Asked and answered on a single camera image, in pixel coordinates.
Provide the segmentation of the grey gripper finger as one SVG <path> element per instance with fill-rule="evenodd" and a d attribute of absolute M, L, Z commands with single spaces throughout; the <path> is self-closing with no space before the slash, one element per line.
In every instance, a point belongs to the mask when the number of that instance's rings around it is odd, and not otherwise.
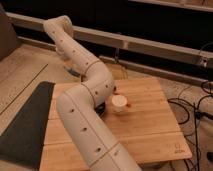
<path fill-rule="evenodd" d="M 80 74 L 77 71 L 73 70 L 72 68 L 65 67 L 65 69 L 72 76 L 80 77 Z"/>

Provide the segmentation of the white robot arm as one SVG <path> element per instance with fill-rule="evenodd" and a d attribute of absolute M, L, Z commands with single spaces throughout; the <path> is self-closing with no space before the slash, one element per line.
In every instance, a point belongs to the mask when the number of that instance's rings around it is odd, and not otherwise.
<path fill-rule="evenodd" d="M 72 38 L 69 17 L 48 19 L 43 22 L 43 28 L 57 49 L 86 78 L 59 95 L 56 109 L 90 171 L 142 171 L 95 111 L 114 91 L 109 69 Z"/>

